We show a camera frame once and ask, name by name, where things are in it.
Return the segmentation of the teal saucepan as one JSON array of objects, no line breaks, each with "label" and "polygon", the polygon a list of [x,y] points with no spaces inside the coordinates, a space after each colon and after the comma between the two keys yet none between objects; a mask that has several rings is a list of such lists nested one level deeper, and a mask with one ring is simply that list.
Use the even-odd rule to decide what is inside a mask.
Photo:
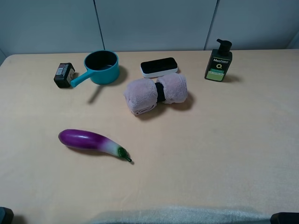
[{"label": "teal saucepan", "polygon": [[87,79],[99,85],[110,84],[120,75],[119,58],[112,51],[100,50],[90,53],[84,59],[84,66],[86,72],[71,81],[73,88]]}]

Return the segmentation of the dark green pump bottle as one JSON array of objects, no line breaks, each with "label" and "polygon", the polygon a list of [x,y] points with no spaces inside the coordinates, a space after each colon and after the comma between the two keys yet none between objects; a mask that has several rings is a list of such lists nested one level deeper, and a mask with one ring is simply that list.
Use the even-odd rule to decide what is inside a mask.
[{"label": "dark green pump bottle", "polygon": [[220,45],[218,49],[213,49],[205,72],[205,79],[222,82],[230,67],[233,54],[230,51],[232,42],[227,40],[216,40]]}]

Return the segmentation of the black object bottom right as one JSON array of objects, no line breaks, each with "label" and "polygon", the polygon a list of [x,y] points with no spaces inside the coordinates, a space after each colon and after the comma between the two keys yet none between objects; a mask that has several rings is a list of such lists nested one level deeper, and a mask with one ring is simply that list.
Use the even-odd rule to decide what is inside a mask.
[{"label": "black object bottom right", "polygon": [[271,224],[299,224],[299,213],[280,212],[273,214],[270,218]]}]

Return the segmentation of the black and white eraser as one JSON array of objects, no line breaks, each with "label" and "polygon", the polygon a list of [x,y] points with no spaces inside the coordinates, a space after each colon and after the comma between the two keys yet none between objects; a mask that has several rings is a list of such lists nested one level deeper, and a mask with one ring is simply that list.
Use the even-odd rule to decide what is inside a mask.
[{"label": "black and white eraser", "polygon": [[161,77],[178,71],[178,64],[173,57],[142,62],[140,67],[144,78]]}]

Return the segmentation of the black object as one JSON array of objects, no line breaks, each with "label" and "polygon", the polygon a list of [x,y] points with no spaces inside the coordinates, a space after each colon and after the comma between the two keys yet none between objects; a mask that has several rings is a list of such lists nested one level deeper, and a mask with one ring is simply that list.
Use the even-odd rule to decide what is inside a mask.
[{"label": "black object", "polygon": [[299,224],[299,213],[280,212],[273,214],[270,218],[271,224]]},{"label": "black object", "polygon": [[0,207],[0,224],[11,224],[14,213],[11,209]]}]

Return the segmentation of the small black box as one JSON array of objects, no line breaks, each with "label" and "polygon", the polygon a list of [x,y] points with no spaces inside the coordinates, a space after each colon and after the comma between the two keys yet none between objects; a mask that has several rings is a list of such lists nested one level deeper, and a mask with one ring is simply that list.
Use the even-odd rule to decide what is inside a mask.
[{"label": "small black box", "polygon": [[59,88],[71,88],[75,69],[71,63],[60,63],[54,76],[54,82]]}]

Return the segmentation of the black object bottom left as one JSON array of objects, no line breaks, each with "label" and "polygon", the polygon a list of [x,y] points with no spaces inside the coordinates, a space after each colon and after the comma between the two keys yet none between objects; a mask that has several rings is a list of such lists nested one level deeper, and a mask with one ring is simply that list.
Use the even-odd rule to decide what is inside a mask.
[{"label": "black object bottom left", "polygon": [[14,213],[11,209],[0,207],[0,224],[11,224]]}]

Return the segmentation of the pink towel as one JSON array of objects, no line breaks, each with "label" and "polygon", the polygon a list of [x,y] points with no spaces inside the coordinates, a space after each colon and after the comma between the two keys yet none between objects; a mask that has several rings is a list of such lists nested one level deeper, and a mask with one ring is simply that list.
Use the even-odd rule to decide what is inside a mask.
[{"label": "pink towel", "polygon": [[127,106],[133,115],[140,115],[154,109],[158,103],[183,103],[188,97],[186,78],[182,74],[171,73],[158,77],[130,82],[124,91]]}]

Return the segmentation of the purple toy eggplant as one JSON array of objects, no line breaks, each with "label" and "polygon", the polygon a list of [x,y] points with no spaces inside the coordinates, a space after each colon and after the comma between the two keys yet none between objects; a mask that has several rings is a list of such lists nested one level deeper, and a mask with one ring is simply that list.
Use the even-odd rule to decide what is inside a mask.
[{"label": "purple toy eggplant", "polygon": [[78,129],[66,129],[59,133],[58,139],[65,146],[76,150],[106,153],[132,162],[125,148],[108,137],[97,133]]}]

